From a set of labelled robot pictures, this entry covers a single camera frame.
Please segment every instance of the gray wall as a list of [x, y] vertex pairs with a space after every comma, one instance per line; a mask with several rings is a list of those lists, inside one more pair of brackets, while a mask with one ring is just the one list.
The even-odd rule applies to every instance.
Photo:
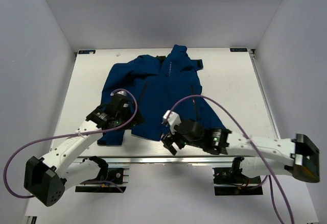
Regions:
[[326, 21], [327, 0], [283, 0], [256, 52], [281, 135], [307, 134], [320, 148], [321, 183], [308, 184], [320, 223], [327, 223]]
[[255, 48], [282, 0], [46, 0], [72, 48]]
[[[26, 200], [11, 196], [2, 174], [9, 156], [31, 140], [53, 134], [74, 55], [45, 0], [0, 0], [0, 223], [20, 223]], [[26, 160], [49, 142], [17, 156], [10, 186], [20, 194]]]

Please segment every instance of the dark blue garment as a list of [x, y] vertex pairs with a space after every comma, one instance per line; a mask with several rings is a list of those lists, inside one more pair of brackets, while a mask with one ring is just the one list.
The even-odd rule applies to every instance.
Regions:
[[[162, 116], [181, 98], [201, 94], [202, 86], [197, 71], [202, 60], [191, 60], [186, 46], [175, 45], [164, 61], [149, 55], [137, 57], [128, 63], [115, 64], [102, 91], [101, 104], [109, 103], [111, 92], [118, 88], [129, 90], [138, 101], [145, 123], [132, 128], [132, 134], [154, 141], [169, 128], [162, 125]], [[225, 128], [216, 113], [202, 98], [189, 99], [177, 106], [181, 118], [191, 118], [206, 128]], [[121, 145], [124, 131], [106, 133], [100, 145]]]

